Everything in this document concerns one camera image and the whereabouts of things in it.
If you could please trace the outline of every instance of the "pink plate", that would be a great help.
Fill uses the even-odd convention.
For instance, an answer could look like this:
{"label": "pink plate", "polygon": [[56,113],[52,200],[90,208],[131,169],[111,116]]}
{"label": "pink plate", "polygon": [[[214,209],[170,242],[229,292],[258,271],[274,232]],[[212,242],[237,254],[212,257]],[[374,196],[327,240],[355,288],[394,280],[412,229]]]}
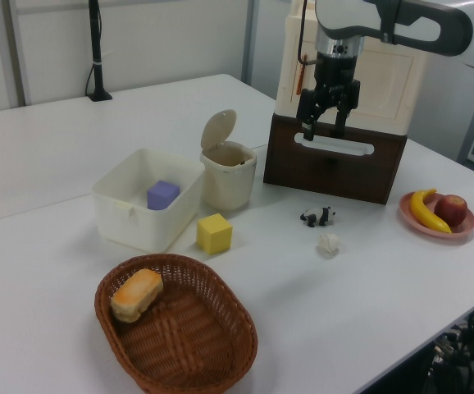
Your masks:
{"label": "pink plate", "polygon": [[[401,212],[401,215],[403,216],[404,220],[410,226],[418,229],[421,232],[424,232],[425,234],[428,234],[429,236],[437,236],[439,238],[452,238],[452,239],[462,238],[464,236],[467,236],[474,229],[474,213],[472,213],[470,209],[468,209],[467,217],[465,218],[465,220],[463,220],[463,223],[461,223],[460,225],[456,227],[450,228],[452,230],[451,234],[446,233],[446,232],[431,230],[430,228],[423,226],[410,211],[410,198],[412,197],[412,194],[413,192],[404,195],[399,201],[399,211]],[[443,197],[443,195],[440,195],[438,193],[429,195],[428,197],[425,198],[426,207],[430,211],[434,212],[435,203],[437,203],[441,197]]]}

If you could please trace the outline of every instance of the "white cotton ball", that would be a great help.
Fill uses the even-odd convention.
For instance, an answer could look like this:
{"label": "white cotton ball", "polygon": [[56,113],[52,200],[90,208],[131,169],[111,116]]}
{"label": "white cotton ball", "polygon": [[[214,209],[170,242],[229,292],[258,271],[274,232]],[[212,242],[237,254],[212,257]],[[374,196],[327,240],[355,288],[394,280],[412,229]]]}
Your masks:
{"label": "white cotton ball", "polygon": [[319,246],[328,253],[335,254],[339,251],[340,239],[336,234],[326,232],[319,236]]}

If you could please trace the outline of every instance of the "white table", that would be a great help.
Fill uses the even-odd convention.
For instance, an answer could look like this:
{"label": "white table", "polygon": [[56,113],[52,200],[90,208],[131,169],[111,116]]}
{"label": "white table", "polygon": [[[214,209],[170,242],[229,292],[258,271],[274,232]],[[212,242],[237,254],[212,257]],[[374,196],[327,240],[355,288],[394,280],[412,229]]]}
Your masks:
{"label": "white table", "polygon": [[[474,234],[458,242],[431,238],[397,212],[402,195],[432,186],[464,196],[474,212],[474,172],[409,141],[386,206],[263,184],[273,105],[237,80],[214,76],[120,92],[109,103],[79,98],[0,112],[0,170],[22,166],[27,173],[14,176],[29,181],[21,192],[30,197],[0,196],[0,392],[140,392],[116,362],[93,298],[109,270],[142,252],[101,239],[89,188],[140,147],[197,158],[203,124],[224,108],[239,116],[231,139],[258,152],[250,203],[226,215],[234,226],[229,251],[210,257],[198,249],[195,220],[169,251],[214,268],[253,317],[258,355],[231,393],[360,392],[474,309]],[[70,125],[59,125],[67,111]],[[99,131],[92,121],[100,119]],[[52,151],[27,150],[15,133],[30,133],[35,146]],[[15,149],[32,157],[6,156]],[[0,188],[19,183],[0,176]],[[334,207],[335,223],[304,226],[302,211],[323,204]],[[203,205],[198,217],[213,212]],[[326,231],[342,240],[333,258],[317,249]]]}

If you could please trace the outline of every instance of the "small trash can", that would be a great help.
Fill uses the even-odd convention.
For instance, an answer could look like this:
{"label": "small trash can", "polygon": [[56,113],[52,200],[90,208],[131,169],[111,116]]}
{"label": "small trash can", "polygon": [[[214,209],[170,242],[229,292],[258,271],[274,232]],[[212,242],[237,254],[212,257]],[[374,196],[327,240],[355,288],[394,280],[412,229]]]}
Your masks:
{"label": "small trash can", "polygon": [[208,121],[201,139],[200,160],[206,168],[203,199],[221,210],[237,209],[249,201],[257,166],[255,152],[226,141],[236,120],[234,110],[217,113]]}

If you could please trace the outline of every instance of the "yellow cube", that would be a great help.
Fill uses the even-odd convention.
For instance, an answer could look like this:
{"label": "yellow cube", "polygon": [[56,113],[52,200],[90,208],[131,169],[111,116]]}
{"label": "yellow cube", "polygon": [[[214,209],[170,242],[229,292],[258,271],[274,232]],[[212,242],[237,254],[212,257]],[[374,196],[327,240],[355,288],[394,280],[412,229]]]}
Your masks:
{"label": "yellow cube", "polygon": [[208,254],[228,250],[233,227],[219,213],[197,221],[197,244]]}

